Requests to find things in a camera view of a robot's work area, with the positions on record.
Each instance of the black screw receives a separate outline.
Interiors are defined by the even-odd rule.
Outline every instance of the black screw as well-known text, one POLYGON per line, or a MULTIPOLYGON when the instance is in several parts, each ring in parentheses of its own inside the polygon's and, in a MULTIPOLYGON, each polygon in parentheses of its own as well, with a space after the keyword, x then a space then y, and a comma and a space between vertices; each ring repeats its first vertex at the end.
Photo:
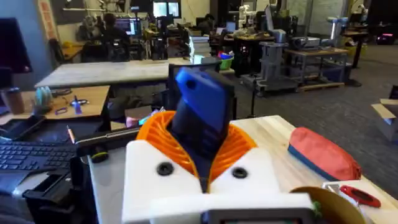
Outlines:
POLYGON ((156 171, 159 175, 161 176, 166 176, 166 175, 170 175, 173 173, 174 171, 174 167, 171 163, 169 162, 162 162, 161 164, 159 164, 156 168, 156 171))
POLYGON ((248 172, 245 169, 243 169, 242 167, 237 167, 237 168, 232 170, 232 175, 235 178, 243 179, 243 178, 246 178, 248 176, 248 172))

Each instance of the keyboard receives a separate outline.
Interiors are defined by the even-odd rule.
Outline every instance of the keyboard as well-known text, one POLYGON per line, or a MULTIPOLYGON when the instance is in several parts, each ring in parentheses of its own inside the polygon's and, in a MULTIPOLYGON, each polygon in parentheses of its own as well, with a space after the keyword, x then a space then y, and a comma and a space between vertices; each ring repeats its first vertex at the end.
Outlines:
POLYGON ((74 145, 43 142, 0 142, 0 171, 69 169, 74 145))

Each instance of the cup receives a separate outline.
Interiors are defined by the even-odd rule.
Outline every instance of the cup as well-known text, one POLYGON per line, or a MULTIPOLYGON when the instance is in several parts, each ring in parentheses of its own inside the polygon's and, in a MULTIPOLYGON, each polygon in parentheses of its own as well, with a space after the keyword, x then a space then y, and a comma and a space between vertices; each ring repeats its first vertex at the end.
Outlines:
POLYGON ((25 111, 19 88, 10 88, 1 91, 1 98, 12 114, 21 114, 25 111))

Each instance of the whiteboard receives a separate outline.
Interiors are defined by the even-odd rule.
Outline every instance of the whiteboard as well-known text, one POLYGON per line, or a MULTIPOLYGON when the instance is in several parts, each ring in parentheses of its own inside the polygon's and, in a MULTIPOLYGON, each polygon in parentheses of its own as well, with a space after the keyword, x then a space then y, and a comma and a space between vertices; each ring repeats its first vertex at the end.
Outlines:
POLYGON ((298 17, 298 24, 304 25, 305 9, 307 7, 307 0, 287 0, 287 9, 290 10, 291 16, 298 17))
MULTIPOLYGON (((310 32, 329 34, 331 24, 326 21, 330 16, 341 16, 344 0, 313 0, 310 32)), ((298 24, 305 25, 307 0, 287 0, 287 9, 291 16, 298 17, 298 24)))
POLYGON ((314 0, 310 31, 315 34, 330 34, 331 24, 327 17, 340 17, 344 0, 314 0))

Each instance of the red and blue pencil case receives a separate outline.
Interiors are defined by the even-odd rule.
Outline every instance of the red and blue pencil case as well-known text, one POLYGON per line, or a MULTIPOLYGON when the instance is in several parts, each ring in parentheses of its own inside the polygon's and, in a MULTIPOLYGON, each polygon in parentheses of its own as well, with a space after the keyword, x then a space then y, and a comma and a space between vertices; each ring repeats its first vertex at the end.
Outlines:
POLYGON ((293 131, 288 151, 329 181, 361 178, 361 168, 351 155, 307 128, 293 131))

